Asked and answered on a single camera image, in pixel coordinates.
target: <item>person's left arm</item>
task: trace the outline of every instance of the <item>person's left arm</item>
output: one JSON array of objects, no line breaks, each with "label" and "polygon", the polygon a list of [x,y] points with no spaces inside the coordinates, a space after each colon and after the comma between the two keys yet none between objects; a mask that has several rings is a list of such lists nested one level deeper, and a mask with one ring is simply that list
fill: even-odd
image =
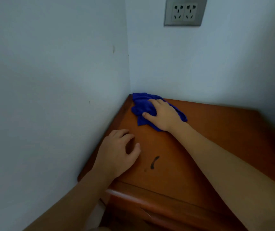
[{"label": "person's left arm", "polygon": [[129,130],[114,130],[105,137],[92,170],[24,231],[80,231],[111,182],[129,169],[140,154],[139,143],[131,154],[126,154],[126,144],[134,138],[128,132]]}]

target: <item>person's left hand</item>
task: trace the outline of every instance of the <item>person's left hand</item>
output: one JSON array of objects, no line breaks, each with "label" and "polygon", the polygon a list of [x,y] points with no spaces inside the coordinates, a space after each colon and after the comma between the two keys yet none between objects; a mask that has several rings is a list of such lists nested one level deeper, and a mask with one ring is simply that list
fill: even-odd
[{"label": "person's left hand", "polygon": [[127,143],[134,138],[129,130],[114,130],[106,136],[99,148],[93,169],[98,169],[112,176],[113,179],[129,169],[140,154],[140,144],[133,151],[126,153]]}]

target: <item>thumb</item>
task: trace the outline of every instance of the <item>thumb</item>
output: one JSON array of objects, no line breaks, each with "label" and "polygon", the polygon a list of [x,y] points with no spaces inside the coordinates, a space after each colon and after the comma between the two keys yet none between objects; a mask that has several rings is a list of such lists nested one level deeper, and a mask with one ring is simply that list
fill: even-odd
[{"label": "thumb", "polygon": [[150,115],[149,113],[146,113],[146,112],[144,112],[143,114],[142,114],[142,116],[146,119],[146,120],[148,120],[148,121],[150,121],[150,122],[154,122],[154,120],[155,120],[155,116],[152,116],[152,115]]},{"label": "thumb", "polygon": [[132,152],[128,155],[129,162],[130,162],[130,167],[134,164],[138,156],[140,155],[141,149],[140,149],[140,144],[137,143],[132,150]]}]

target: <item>wooden furniture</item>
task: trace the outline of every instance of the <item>wooden furniture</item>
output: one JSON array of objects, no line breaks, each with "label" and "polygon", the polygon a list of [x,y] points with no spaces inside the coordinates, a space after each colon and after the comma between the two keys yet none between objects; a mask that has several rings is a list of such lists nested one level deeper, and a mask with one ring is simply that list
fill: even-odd
[{"label": "wooden furniture", "polygon": [[[275,142],[257,111],[166,101],[184,112],[199,133],[275,181]],[[142,152],[135,164],[111,184],[102,201],[170,230],[246,230],[182,145],[167,132],[137,126],[132,106],[129,95],[103,137],[114,129],[129,129],[135,139],[128,144],[127,152],[135,142],[141,144]],[[100,144],[78,181],[92,168]]]}]

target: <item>forearm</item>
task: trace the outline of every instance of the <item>forearm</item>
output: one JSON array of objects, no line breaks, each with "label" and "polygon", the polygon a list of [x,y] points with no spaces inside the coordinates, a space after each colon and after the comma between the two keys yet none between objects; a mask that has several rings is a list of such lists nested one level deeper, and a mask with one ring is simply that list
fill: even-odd
[{"label": "forearm", "polygon": [[186,123],[178,123],[170,132],[247,229],[265,230],[275,224],[274,181]]},{"label": "forearm", "polygon": [[113,178],[92,169],[61,200],[36,219],[25,231],[81,230],[100,196]]}]

